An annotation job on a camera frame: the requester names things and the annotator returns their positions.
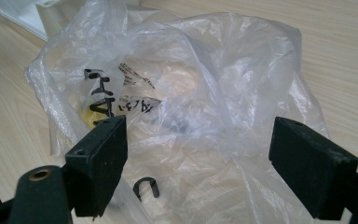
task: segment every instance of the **white object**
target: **white object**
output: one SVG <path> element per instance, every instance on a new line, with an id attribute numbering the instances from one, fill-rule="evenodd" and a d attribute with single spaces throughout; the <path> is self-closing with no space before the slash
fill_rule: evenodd
<path id="1" fill-rule="evenodd" d="M 85 1 L 0 0 L 0 13 L 31 33 L 48 40 L 68 24 Z M 125 2 L 135 6 L 140 4 L 140 0 Z"/>
<path id="2" fill-rule="evenodd" d="M 53 153 L 100 119 L 88 116 L 90 102 L 107 96 L 93 94 L 101 79 L 85 69 L 103 70 L 113 111 L 127 116 L 129 157 L 113 203 L 130 223 L 312 222 L 268 159 L 276 116 L 327 135 L 301 76 L 296 28 L 233 13 L 173 20 L 89 0 L 25 71 L 48 113 Z M 160 197 L 148 188 L 140 204 L 130 186 L 145 176 Z"/>

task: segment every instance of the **wooden table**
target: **wooden table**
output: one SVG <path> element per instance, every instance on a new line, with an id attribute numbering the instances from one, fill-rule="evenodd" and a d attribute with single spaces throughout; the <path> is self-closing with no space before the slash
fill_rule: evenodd
<path id="1" fill-rule="evenodd" d="M 332 140 L 358 156 L 358 1 L 144 0 L 181 17 L 232 11 L 282 21 L 302 32 L 302 74 L 319 100 Z M 48 118 L 23 76 L 45 42 L 0 15 L 0 197 L 49 156 Z M 107 215 L 95 223 L 108 223 Z M 76 223 L 90 223 L 90 218 Z"/>

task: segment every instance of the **dark small object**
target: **dark small object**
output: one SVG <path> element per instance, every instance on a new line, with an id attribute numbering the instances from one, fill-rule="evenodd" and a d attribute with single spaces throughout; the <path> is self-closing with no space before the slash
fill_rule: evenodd
<path id="1" fill-rule="evenodd" d="M 65 155 L 62 167 L 78 217 L 102 216 L 127 160 L 126 118 L 105 119 Z"/>
<path id="2" fill-rule="evenodd" d="M 275 119 L 268 157 L 313 217 L 340 220 L 347 207 L 358 223 L 357 157 L 284 118 Z"/>
<path id="3" fill-rule="evenodd" d="M 156 182 L 156 179 L 153 177 L 144 177 L 141 178 L 140 180 L 136 181 L 136 183 L 133 185 L 133 192 L 135 193 L 135 195 L 138 197 L 139 201 L 142 201 L 141 195 L 139 194 L 139 186 L 141 185 L 142 182 L 144 181 L 149 181 L 150 182 L 150 187 L 152 188 L 153 191 L 153 196 L 155 198 L 159 197 L 159 190 L 158 190 L 158 185 Z"/>
<path id="4" fill-rule="evenodd" d="M 66 164 L 43 166 L 23 175 L 16 196 L 0 206 L 0 223 L 72 223 L 102 216 L 127 160 L 125 116 L 106 119 L 66 155 Z"/>

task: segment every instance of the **clear plastic bag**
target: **clear plastic bag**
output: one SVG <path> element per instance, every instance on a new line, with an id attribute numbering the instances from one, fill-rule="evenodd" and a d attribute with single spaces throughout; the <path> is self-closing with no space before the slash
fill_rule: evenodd
<path id="1" fill-rule="evenodd" d="M 99 77 L 87 78 L 87 69 Z M 108 107 L 128 122 L 123 177 L 133 185 L 153 176 L 160 190 L 155 199 L 144 188 L 140 204 L 122 178 L 114 202 L 129 221 L 313 221 L 268 160 L 276 116 L 327 135 L 301 76 L 297 29 L 232 13 L 178 19 L 89 0 L 25 74 L 49 115 L 55 155 L 104 118 L 90 105 L 115 99 Z M 112 94 L 95 93 L 101 83 Z"/>

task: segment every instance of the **table surface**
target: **table surface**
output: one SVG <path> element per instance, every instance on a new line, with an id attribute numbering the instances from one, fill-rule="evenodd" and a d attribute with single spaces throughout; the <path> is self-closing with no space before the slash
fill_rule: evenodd
<path id="1" fill-rule="evenodd" d="M 231 11 L 282 21 L 302 33 L 302 75 L 322 106 L 331 139 L 358 156 L 358 1 L 144 0 L 181 17 Z M 48 118 L 23 76 L 45 42 L 0 15 L 0 197 L 49 156 Z M 112 223 L 109 215 L 94 223 Z M 91 223 L 90 218 L 76 223 Z"/>

